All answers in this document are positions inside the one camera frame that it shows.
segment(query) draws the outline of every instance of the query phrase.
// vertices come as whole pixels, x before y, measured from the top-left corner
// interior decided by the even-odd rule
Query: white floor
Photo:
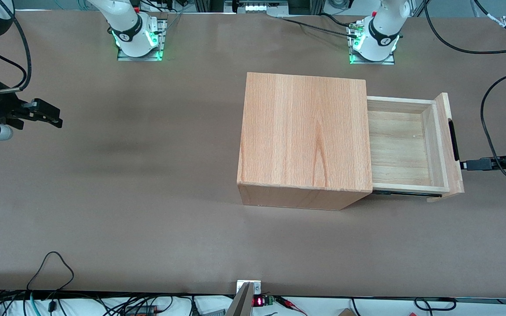
[[[348,298],[287,298],[296,306],[304,310],[308,316],[338,316],[345,308],[352,308],[351,300]],[[103,301],[109,307],[126,302],[126,298],[107,298]],[[160,310],[168,306],[169,297],[158,298],[153,304]],[[44,302],[36,300],[36,306],[41,316],[48,316],[49,300]],[[61,300],[67,316],[101,316],[105,309],[98,302],[86,298]],[[225,296],[195,296],[195,302],[201,314],[227,309],[231,299]],[[374,300],[358,298],[356,300],[360,316],[409,316],[414,312],[417,316],[430,316],[428,312],[417,309],[413,301],[400,300]],[[446,308],[451,303],[431,302],[433,308]],[[191,303],[184,298],[174,298],[171,307],[162,313],[163,316],[188,316],[191,310]],[[279,304],[253,308],[253,316],[267,316],[277,312],[277,316],[302,316],[283,308]],[[22,302],[14,302],[9,308],[9,316],[24,316]],[[62,316],[58,307],[53,313],[54,316]],[[456,308],[449,312],[434,312],[434,316],[506,316],[506,304],[479,304],[479,303],[458,303]],[[26,316],[36,316],[30,302],[26,302]]]

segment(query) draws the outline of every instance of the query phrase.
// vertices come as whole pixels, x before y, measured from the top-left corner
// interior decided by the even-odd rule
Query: metal mounting plate
[[[237,284],[236,284],[236,287],[235,287],[235,292],[236,293],[239,292],[239,290],[241,289],[241,286],[245,282],[251,282],[251,283],[253,283],[253,285],[255,286],[255,292],[254,292],[255,295],[261,294],[261,281],[260,280],[237,280]]]

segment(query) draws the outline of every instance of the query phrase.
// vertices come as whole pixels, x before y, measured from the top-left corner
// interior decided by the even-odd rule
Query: drawer handle
[[[456,142],[456,132],[454,131],[454,123],[452,120],[448,120],[448,129],[450,130],[450,140],[452,141],[452,151],[454,152],[454,160],[460,160],[460,154],[458,153],[458,144]]]

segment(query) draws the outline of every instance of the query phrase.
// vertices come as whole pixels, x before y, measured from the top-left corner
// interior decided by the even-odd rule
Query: brown table surface
[[[0,288],[24,288],[57,250],[76,272],[70,290],[223,294],[260,279],[274,294],[506,298],[500,172],[464,172],[466,193],[440,202],[369,196],[341,212],[242,206],[235,184],[247,72],[366,79],[372,96],[448,92],[468,160],[490,156],[480,101],[506,54],[461,54],[410,18],[395,66],[350,65],[340,36],[263,14],[188,14],[162,62],[117,62],[98,12],[18,18],[33,61],[20,97],[58,106],[64,127],[27,122],[0,142]],[[506,48],[490,20],[434,23],[465,48]],[[24,63],[14,27],[0,53]],[[0,62],[0,80],[19,78]],[[506,82],[486,119],[505,154]],[[34,288],[67,278],[52,258]]]

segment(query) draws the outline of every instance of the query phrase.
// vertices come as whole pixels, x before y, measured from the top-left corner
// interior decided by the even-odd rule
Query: wooden box
[[[462,193],[448,96],[370,97],[365,80],[249,72],[237,185],[247,205],[340,210],[374,192]]]

